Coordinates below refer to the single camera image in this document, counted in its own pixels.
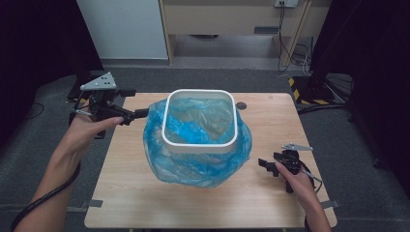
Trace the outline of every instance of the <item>white plastic container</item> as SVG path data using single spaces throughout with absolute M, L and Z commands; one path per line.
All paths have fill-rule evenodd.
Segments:
M 231 102 L 228 109 L 232 115 L 233 135 L 229 137 L 224 143 L 216 144 L 196 144 L 196 143 L 185 143 L 185 142 L 172 142 L 166 135 L 168 130 L 167 121 L 171 120 L 169 116 L 169 108 L 173 101 L 177 99 L 202 99 L 202 100 L 225 100 Z M 235 100 L 232 95 L 226 91 L 222 90 L 202 90 L 202 89 L 181 89 L 172 92 L 166 101 L 164 118 L 162 122 L 161 135 L 166 148 L 173 153 L 181 154 L 225 154 L 233 150 L 236 143 L 236 138 L 238 136 L 238 124 L 236 115 Z

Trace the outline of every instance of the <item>dark curtain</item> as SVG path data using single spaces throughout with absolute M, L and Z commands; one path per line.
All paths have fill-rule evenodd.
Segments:
M 40 86 L 102 70 L 75 0 L 0 0 L 0 147 L 25 117 Z
M 311 69 L 354 79 L 348 106 L 382 166 L 394 171 L 410 198 L 410 2 L 332 2 Z

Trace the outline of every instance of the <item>metal bracket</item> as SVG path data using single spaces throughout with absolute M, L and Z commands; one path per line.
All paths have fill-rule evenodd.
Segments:
M 115 84 L 114 77 L 111 72 L 108 72 L 79 87 L 81 91 L 115 90 L 116 88 L 117 84 Z
M 289 143 L 282 146 L 282 149 L 291 150 L 291 151 L 313 151 L 312 147 L 305 147 L 293 143 Z
M 88 208 L 88 207 L 97 207 L 100 208 L 103 205 L 101 200 L 93 200 L 91 199 L 89 202 L 83 201 L 81 203 L 81 208 Z
M 337 207 L 341 206 L 340 203 L 338 203 L 337 200 L 335 200 L 335 201 L 328 200 L 328 201 L 320 202 L 320 204 L 322 205 L 323 209 L 328 209 L 328 208 L 331 208 L 331 207 L 337 208 Z
M 84 111 L 84 110 L 81 110 L 81 109 L 76 110 L 75 113 L 77 113 L 77 114 L 83 114 L 83 115 L 86 115 L 86 116 L 93 116 L 92 113 L 87 112 L 87 111 Z

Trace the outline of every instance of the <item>yellow and black striped tape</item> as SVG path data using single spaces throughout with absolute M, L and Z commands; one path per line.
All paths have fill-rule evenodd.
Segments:
M 325 100 L 304 100 L 301 98 L 300 91 L 295 85 L 295 80 L 293 78 L 289 78 L 289 85 L 290 85 L 290 88 L 292 89 L 293 96 L 295 97 L 296 103 L 302 103 L 302 104 L 331 104 L 331 103 L 334 103 L 333 101 L 325 101 Z

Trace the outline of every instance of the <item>human arm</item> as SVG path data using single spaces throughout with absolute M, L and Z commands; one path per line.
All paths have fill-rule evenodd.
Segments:
M 280 174 L 289 182 L 297 194 L 299 202 L 307 215 L 307 224 L 312 232 L 329 232 L 331 226 L 325 211 L 311 185 L 309 176 L 300 171 L 293 175 L 283 164 L 276 162 Z
M 82 157 L 87 153 L 95 135 L 117 126 L 122 121 L 123 118 L 118 117 L 93 122 L 89 117 L 77 114 L 51 155 L 31 202 L 69 180 Z M 73 185 L 70 185 L 45 201 L 23 218 L 15 231 L 63 231 L 72 190 Z

